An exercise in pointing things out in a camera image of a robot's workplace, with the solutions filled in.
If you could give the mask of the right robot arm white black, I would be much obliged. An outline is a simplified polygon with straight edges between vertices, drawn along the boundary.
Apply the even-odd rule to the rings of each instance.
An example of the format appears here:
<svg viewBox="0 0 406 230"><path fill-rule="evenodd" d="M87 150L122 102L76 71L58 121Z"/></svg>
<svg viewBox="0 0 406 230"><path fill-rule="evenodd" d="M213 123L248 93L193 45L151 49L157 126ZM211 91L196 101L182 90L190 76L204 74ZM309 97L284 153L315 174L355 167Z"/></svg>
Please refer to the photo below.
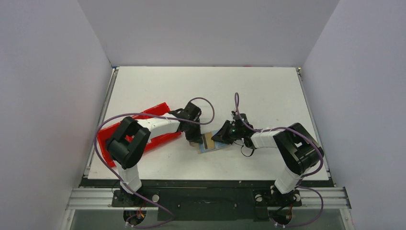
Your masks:
<svg viewBox="0 0 406 230"><path fill-rule="evenodd" d="M285 168L271 186L270 198L277 205L287 201L289 193L299 186L303 178L317 173L324 164L322 148L300 123L260 130L249 124L245 114L234 114L233 120L225 121L212 140L224 144L241 140L252 150L278 149Z"/></svg>

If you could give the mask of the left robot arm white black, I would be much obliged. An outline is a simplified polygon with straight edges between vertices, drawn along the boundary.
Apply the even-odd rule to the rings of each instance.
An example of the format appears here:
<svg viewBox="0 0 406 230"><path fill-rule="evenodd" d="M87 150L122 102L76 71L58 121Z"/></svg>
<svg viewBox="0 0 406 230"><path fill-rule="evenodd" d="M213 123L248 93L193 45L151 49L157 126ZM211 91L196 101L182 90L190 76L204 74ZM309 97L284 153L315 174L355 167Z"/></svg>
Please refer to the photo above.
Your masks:
<svg viewBox="0 0 406 230"><path fill-rule="evenodd" d="M186 107L153 115L148 119L126 116L106 141L106 150L114 161L121 187L126 191L124 200L131 206L142 202L143 193L137 164L152 139L166 134L185 133L189 142L201 143L200 115L202 111L189 102Z"/></svg>

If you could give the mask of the beige card holder wallet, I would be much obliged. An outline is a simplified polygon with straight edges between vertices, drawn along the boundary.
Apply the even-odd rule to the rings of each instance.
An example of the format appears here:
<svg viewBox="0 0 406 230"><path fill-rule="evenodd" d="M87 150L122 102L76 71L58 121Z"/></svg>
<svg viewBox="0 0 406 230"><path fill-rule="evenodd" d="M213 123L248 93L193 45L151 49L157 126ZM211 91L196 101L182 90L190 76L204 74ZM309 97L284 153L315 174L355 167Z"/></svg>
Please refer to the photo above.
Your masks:
<svg viewBox="0 0 406 230"><path fill-rule="evenodd" d="M219 131L219 129L204 133L201 136L202 143L189 142L189 145L194 147L197 150L198 154L208 153L211 151L216 151L216 150L230 147L230 144L225 144L222 142L212 140L212 137L218 131Z"/></svg>

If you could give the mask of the gold striped credit card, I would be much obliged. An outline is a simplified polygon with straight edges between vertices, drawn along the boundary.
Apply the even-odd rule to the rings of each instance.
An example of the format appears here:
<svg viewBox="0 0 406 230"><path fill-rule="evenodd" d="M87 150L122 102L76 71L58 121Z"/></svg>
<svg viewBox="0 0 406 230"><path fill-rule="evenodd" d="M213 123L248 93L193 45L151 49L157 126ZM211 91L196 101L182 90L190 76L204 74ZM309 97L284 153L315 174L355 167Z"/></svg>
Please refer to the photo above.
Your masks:
<svg viewBox="0 0 406 230"><path fill-rule="evenodd" d="M205 151L209 151L215 148L215 143L212 140L213 134L212 132L208 132L202 135L203 138L203 145L202 148Z"/></svg>

